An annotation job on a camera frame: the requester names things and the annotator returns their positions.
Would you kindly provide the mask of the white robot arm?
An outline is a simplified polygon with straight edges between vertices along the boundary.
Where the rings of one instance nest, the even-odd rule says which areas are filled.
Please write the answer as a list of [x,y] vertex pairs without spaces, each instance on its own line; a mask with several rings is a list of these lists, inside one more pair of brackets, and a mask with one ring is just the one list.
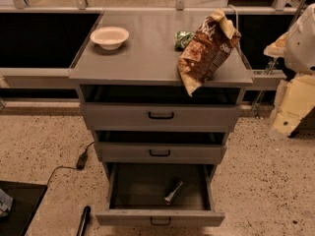
[[283,58],[285,66],[295,72],[293,79],[281,81],[277,88],[270,136],[278,140],[290,136],[315,107],[315,4],[268,45],[264,54]]

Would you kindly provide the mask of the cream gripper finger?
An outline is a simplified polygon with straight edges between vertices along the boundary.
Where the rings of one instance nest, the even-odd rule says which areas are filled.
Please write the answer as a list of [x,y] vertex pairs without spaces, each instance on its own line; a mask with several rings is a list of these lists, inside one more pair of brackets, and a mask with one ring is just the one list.
[[281,81],[274,105],[269,135],[272,139],[283,139],[290,136],[315,107],[315,77],[296,75],[290,82]]

